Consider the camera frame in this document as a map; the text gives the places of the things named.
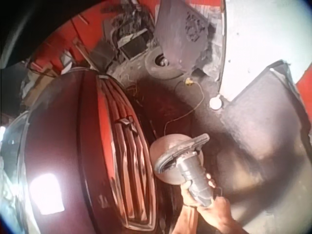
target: tire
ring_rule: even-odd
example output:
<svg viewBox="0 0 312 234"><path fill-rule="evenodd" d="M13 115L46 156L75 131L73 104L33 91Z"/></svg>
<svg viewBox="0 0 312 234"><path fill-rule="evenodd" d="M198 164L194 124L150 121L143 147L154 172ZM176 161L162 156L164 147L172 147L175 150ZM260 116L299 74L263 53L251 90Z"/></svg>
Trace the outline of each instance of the tire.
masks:
<svg viewBox="0 0 312 234"><path fill-rule="evenodd" d="M164 67L156 64L156 59L162 54L163 53L160 47L148 52L145 58L145 68L148 73L156 79L173 79L181 76L183 73L174 68L171 64Z"/></svg>

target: angle grinder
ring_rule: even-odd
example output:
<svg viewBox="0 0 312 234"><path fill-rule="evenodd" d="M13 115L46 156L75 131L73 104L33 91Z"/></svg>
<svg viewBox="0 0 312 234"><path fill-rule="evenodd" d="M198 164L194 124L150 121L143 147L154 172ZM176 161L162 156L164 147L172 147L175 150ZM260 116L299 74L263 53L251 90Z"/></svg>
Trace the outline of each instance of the angle grinder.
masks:
<svg viewBox="0 0 312 234"><path fill-rule="evenodd" d="M174 185L190 180L190 194L206 207L211 204L213 189L209 186L203 167L201 147L208 141L208 134L195 138L171 134L159 138L150 148L155 175L160 180Z"/></svg>

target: chrome grille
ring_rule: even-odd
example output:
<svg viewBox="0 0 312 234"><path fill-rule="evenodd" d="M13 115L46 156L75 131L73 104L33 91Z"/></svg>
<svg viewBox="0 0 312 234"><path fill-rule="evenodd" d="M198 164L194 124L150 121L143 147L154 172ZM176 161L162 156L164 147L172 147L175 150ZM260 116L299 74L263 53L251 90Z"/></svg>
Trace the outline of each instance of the chrome grille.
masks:
<svg viewBox="0 0 312 234"><path fill-rule="evenodd" d="M112 79L101 79L99 84L109 109L112 148L116 150L115 158L106 164L115 168L110 179L121 221L129 229L152 231L156 225L156 191L143 131L122 89Z"/></svg>

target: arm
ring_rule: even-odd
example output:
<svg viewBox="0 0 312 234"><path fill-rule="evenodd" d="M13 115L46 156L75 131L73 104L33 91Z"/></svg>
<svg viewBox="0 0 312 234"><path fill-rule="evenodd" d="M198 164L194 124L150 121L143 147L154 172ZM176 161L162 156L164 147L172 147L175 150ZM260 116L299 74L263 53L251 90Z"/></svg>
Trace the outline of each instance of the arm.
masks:
<svg viewBox="0 0 312 234"><path fill-rule="evenodd" d="M224 197L217 197L211 206L198 207L198 212L207 223L217 228L222 234L248 234L231 215L230 203Z"/></svg>
<svg viewBox="0 0 312 234"><path fill-rule="evenodd" d="M190 181L181 185L183 206L172 234L196 233L198 221L198 212L196 210L196 206L198 206L198 203L192 198L188 191L190 185Z"/></svg>
<svg viewBox="0 0 312 234"><path fill-rule="evenodd" d="M195 234L197 221L198 212L196 208L183 205L172 234Z"/></svg>

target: red car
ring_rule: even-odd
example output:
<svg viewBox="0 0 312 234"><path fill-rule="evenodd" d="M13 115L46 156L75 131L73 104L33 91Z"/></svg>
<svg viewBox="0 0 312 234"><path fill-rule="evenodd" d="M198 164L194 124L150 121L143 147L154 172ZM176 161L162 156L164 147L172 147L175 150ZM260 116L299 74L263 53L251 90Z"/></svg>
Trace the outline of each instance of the red car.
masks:
<svg viewBox="0 0 312 234"><path fill-rule="evenodd" d="M17 171L23 188L22 227L30 227L33 212L34 227L45 234L169 230L174 192L153 176L153 134L137 113L110 76L76 68L55 79L21 118L17 168L4 168L10 180Z"/></svg>

